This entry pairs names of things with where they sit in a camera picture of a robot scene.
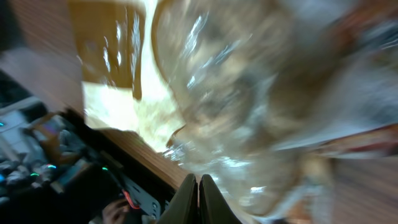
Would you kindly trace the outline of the beige brown cookie bag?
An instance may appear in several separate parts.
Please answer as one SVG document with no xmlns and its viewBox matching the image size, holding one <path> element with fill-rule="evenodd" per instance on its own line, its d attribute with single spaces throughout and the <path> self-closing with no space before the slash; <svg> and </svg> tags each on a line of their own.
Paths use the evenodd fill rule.
<svg viewBox="0 0 398 224">
<path fill-rule="evenodd" d="M 333 159 L 397 152 L 396 1 L 70 1 L 85 123 L 210 175 L 237 218 L 330 223 Z"/>
</svg>

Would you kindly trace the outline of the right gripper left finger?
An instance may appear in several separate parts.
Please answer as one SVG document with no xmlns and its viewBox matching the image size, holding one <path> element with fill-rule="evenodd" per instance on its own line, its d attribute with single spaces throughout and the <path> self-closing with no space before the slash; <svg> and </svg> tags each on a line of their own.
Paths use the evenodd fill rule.
<svg viewBox="0 0 398 224">
<path fill-rule="evenodd" d="M 195 224 L 197 220 L 198 183 L 194 174 L 188 174 L 157 224 Z"/>
</svg>

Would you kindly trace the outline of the person's hand below table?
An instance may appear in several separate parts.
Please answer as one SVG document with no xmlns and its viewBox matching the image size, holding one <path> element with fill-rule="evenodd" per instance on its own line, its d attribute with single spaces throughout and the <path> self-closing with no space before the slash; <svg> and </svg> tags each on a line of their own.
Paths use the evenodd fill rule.
<svg viewBox="0 0 398 224">
<path fill-rule="evenodd" d="M 111 202 L 102 210 L 104 224 L 123 224 L 130 205 L 126 199 Z"/>
</svg>

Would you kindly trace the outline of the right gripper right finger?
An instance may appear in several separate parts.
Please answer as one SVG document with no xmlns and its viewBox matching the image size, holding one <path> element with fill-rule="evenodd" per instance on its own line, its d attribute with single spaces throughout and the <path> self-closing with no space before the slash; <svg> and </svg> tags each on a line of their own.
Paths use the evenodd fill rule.
<svg viewBox="0 0 398 224">
<path fill-rule="evenodd" d="M 209 174 L 201 178 L 199 198 L 202 224 L 241 224 Z"/>
</svg>

